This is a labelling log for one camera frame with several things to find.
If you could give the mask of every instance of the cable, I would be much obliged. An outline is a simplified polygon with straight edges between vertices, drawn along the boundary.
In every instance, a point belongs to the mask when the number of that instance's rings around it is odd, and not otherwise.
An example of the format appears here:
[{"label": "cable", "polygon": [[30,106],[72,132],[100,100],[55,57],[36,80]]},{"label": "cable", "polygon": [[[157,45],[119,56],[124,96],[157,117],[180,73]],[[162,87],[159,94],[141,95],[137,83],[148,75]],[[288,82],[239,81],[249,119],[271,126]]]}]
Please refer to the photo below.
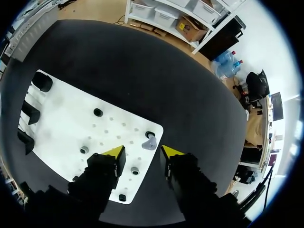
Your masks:
[{"label": "cable", "polygon": [[124,21],[121,20],[124,16],[125,16],[125,15],[122,15],[122,16],[118,19],[118,21],[116,21],[115,23],[112,23],[112,24],[113,24],[113,25],[114,25],[114,24],[124,25]]},{"label": "cable", "polygon": [[265,187],[264,187],[264,184],[265,184],[265,182],[267,181],[269,175],[272,173],[272,170],[273,170],[273,168],[274,168],[274,165],[275,165],[275,164],[273,163],[272,166],[271,166],[271,168],[270,168],[270,171],[269,171],[269,172],[267,173],[267,175],[266,175],[266,178],[265,178],[261,183],[259,183],[258,186],[257,186],[257,188],[256,188],[255,190],[253,190],[252,193],[249,194],[249,195],[247,196],[247,198],[245,198],[245,199],[240,203],[239,209],[242,209],[243,207],[245,207],[245,205],[248,204],[254,197],[257,197],[257,194],[260,193],[260,191],[262,190],[262,188],[265,188]]},{"label": "cable", "polygon": [[264,203],[264,209],[263,209],[263,210],[265,210],[266,205],[267,205],[267,195],[268,195],[268,190],[269,190],[269,186],[270,186],[270,181],[271,181],[272,171],[273,171],[273,170],[271,170],[271,173],[270,173],[270,178],[269,178],[269,182],[268,182],[268,186],[267,186],[267,190],[266,190],[265,203]]}]

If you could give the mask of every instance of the cardboard box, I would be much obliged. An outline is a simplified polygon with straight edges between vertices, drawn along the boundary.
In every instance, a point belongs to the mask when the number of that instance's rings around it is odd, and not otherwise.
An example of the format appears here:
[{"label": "cardboard box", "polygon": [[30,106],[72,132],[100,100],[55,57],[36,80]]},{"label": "cardboard box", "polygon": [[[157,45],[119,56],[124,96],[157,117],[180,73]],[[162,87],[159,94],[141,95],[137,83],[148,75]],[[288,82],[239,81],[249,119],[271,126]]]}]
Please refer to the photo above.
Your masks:
[{"label": "cardboard box", "polygon": [[165,37],[165,36],[167,35],[167,32],[165,32],[165,31],[163,31],[163,30],[161,30],[161,29],[159,29],[159,28],[154,29],[154,32],[155,32],[156,34],[159,34],[159,35],[162,36],[162,37]]},{"label": "cardboard box", "polygon": [[208,28],[191,17],[179,18],[176,30],[181,33],[189,42],[198,41],[206,35]]},{"label": "cardboard box", "polygon": [[148,31],[153,31],[153,29],[154,29],[154,26],[148,25],[146,23],[136,21],[136,20],[131,21],[129,24],[134,26],[134,27],[138,27],[138,28],[145,29],[145,30],[148,30]]}]

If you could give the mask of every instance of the gray cylinder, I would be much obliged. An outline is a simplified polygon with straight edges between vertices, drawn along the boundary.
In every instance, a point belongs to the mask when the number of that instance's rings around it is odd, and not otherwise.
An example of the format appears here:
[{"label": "gray cylinder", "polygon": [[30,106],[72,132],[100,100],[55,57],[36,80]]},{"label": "gray cylinder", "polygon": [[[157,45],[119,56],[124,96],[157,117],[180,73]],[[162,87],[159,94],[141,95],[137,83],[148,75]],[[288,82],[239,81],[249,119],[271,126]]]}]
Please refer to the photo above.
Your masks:
[{"label": "gray cylinder", "polygon": [[87,154],[87,153],[89,153],[89,148],[87,148],[86,146],[83,146],[83,147],[80,147],[79,151],[82,154]]},{"label": "gray cylinder", "polygon": [[138,169],[137,167],[132,167],[132,168],[131,168],[131,173],[132,173],[133,175],[138,175],[138,174],[139,174],[139,169]]}]

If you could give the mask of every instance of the black block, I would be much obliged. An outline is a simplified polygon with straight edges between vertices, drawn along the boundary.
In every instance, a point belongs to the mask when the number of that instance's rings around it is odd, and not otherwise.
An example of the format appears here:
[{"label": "black block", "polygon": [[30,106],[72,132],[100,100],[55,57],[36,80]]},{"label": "black block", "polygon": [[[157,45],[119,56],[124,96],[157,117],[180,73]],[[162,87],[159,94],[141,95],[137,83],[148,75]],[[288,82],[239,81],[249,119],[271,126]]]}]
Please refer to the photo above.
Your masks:
[{"label": "black block", "polygon": [[53,85],[53,80],[49,76],[41,72],[35,73],[32,82],[37,88],[39,88],[42,92],[45,93],[48,92]]},{"label": "black block", "polygon": [[20,129],[18,129],[17,136],[25,144],[25,155],[28,155],[30,152],[33,151],[35,141]]},{"label": "black block", "polygon": [[23,102],[22,111],[29,117],[28,125],[35,124],[40,118],[40,111],[26,101]]}]

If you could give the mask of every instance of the desk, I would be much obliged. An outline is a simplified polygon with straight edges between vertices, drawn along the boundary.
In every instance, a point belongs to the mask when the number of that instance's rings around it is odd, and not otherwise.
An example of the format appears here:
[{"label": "desk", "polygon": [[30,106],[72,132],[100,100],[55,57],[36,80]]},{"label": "desk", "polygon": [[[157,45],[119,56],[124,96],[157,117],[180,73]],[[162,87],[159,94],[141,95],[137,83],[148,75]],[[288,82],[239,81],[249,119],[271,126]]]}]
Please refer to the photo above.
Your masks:
[{"label": "desk", "polygon": [[[57,21],[24,62],[11,59],[0,84],[3,159],[17,183],[34,190],[67,181],[17,138],[20,110],[34,73],[41,69],[91,95],[160,124],[160,144],[191,152],[225,194],[245,140],[246,114],[212,73],[176,47],[132,28],[92,20]],[[109,202],[107,223],[159,226],[184,221],[160,168],[159,150],[133,202]]]},{"label": "desk", "polygon": [[269,115],[271,115],[270,112],[270,102],[269,97],[265,97],[260,101],[261,105],[263,106],[263,119],[262,119],[262,136],[263,136],[263,147],[262,147],[262,153],[259,160],[259,163],[250,163],[250,162],[242,162],[240,161],[239,165],[244,165],[252,168],[257,169],[263,169],[263,166],[266,163],[267,155],[270,153],[271,148],[269,147]]}]

